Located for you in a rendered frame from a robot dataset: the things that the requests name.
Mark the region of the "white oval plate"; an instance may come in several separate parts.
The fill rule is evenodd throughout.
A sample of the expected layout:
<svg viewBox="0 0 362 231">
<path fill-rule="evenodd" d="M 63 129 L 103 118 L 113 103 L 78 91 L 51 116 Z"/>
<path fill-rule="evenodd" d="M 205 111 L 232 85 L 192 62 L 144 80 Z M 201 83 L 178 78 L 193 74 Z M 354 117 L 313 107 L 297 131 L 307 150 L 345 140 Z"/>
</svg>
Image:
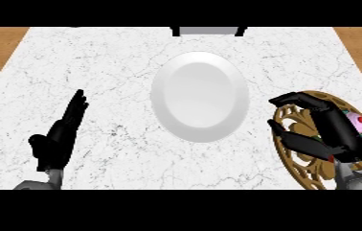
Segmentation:
<svg viewBox="0 0 362 231">
<path fill-rule="evenodd" d="M 246 80 L 215 54 L 189 52 L 171 58 L 156 72 L 149 95 L 159 124 L 184 141 L 218 141 L 246 117 Z"/>
</svg>

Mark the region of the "gold ornate round placemat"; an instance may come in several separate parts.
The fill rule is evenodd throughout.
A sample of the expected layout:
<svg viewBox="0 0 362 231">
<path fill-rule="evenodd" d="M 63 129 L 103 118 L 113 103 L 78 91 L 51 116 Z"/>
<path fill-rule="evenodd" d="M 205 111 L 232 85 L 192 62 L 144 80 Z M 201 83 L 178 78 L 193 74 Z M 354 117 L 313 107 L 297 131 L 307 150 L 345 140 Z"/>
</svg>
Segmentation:
<svg viewBox="0 0 362 231">
<path fill-rule="evenodd" d="M 332 102 L 344 115 L 351 111 L 362 115 L 362 110 L 357 110 L 342 99 L 334 95 L 306 90 L 301 91 L 316 98 Z M 276 107 L 273 120 L 282 125 L 282 128 L 294 133 L 310 136 L 314 140 L 320 141 L 320 136 L 313 124 L 310 112 L 295 104 L 285 104 Z M 273 135 L 273 142 L 282 165 L 285 166 L 292 178 L 307 190 L 326 190 L 328 185 L 337 186 L 335 180 L 335 166 L 332 159 L 325 161 L 313 156 L 308 156 L 294 150 L 289 150 L 280 143 L 279 137 Z M 351 168 L 362 173 L 362 161 L 351 162 Z"/>
</svg>

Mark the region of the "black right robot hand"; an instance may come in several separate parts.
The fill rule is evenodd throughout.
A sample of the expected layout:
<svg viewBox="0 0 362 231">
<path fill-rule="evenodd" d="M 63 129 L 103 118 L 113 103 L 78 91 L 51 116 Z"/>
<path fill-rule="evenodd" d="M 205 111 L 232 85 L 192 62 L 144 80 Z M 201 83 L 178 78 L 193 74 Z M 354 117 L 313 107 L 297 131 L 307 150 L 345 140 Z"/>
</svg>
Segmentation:
<svg viewBox="0 0 362 231">
<path fill-rule="evenodd" d="M 270 119 L 267 124 L 282 145 L 325 161 L 342 163 L 362 161 L 362 136 L 337 105 L 304 92 L 289 92 L 269 100 L 276 107 L 295 104 L 310 112 L 320 141 L 310 136 L 286 131 Z"/>
</svg>

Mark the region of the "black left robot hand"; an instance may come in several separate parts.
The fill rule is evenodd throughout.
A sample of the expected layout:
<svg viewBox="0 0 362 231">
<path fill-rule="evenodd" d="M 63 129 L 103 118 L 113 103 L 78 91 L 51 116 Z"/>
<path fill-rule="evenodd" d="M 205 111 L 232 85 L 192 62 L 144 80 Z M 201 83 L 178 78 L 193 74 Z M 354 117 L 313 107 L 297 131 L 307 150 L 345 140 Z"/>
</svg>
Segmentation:
<svg viewBox="0 0 362 231">
<path fill-rule="evenodd" d="M 63 116 L 54 121 L 45 135 L 32 134 L 28 143 L 32 156 L 38 159 L 37 171 L 62 170 L 69 162 L 76 139 L 76 131 L 88 103 L 78 89 L 68 103 Z"/>
</svg>

